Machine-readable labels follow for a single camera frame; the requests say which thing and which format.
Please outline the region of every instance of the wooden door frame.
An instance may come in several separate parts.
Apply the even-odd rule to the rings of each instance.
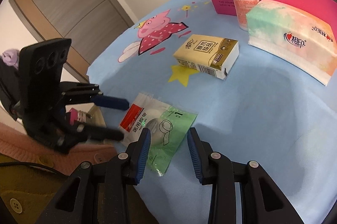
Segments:
[[[122,19],[125,21],[126,25],[128,27],[131,27],[134,25],[134,22],[129,17],[129,15],[126,13],[126,11],[123,9],[121,4],[117,0],[108,0],[114,6],[116,11],[119,13],[119,15],[122,17]],[[18,18],[21,20],[21,22],[24,24],[24,26],[28,29],[28,31],[33,35],[33,37],[36,39],[37,42],[41,42],[44,40],[44,38],[40,35],[39,31],[34,28],[34,26],[30,23],[28,18],[23,14],[22,10],[19,8],[18,4],[15,0],[9,0],[9,3],[11,4],[11,7],[13,8],[14,12],[17,14]],[[73,55],[79,55],[76,50],[73,50]],[[68,63],[64,64],[64,68],[78,81],[80,82],[88,82],[87,76],[80,75],[76,69],[71,67]]]

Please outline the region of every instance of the green plastic packaging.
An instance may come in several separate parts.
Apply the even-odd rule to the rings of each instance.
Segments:
[[[183,111],[145,94],[139,94],[120,124],[127,146],[137,141],[143,128],[151,131],[147,166],[164,175],[171,159],[197,114]]]

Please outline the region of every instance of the red label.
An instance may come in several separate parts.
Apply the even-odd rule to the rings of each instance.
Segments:
[[[144,108],[139,107],[136,104],[132,104],[130,109],[126,113],[124,119],[122,120],[120,126],[124,128],[126,131],[130,132],[139,114],[143,109]]]

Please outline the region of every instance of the button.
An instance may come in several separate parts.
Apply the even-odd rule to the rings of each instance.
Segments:
[[[102,155],[101,153],[95,154],[94,155],[94,159],[95,159],[96,163],[107,162],[107,160],[105,159],[104,155]]]
[[[22,206],[15,198],[12,198],[10,201],[11,207],[16,213],[22,213]]]
[[[48,156],[39,156],[39,159],[37,161],[39,164],[45,165],[47,167],[53,168],[54,167],[54,162],[49,159]]]

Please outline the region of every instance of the screw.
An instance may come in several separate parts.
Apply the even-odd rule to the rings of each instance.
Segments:
[[[219,153],[211,153],[211,158],[219,159],[221,158],[221,155]]]
[[[80,125],[77,127],[76,131],[78,131],[78,132],[80,133],[80,132],[83,131],[83,129],[84,129],[84,125],[83,125],[83,124],[80,124]]]
[[[249,165],[253,168],[257,168],[258,167],[258,163],[255,160],[252,160],[249,162]]]
[[[118,155],[118,158],[119,159],[127,159],[128,158],[128,154],[127,153],[120,153],[119,155]]]
[[[82,169],[87,169],[89,167],[90,167],[90,162],[88,162],[88,161],[82,162],[82,164],[81,164]]]

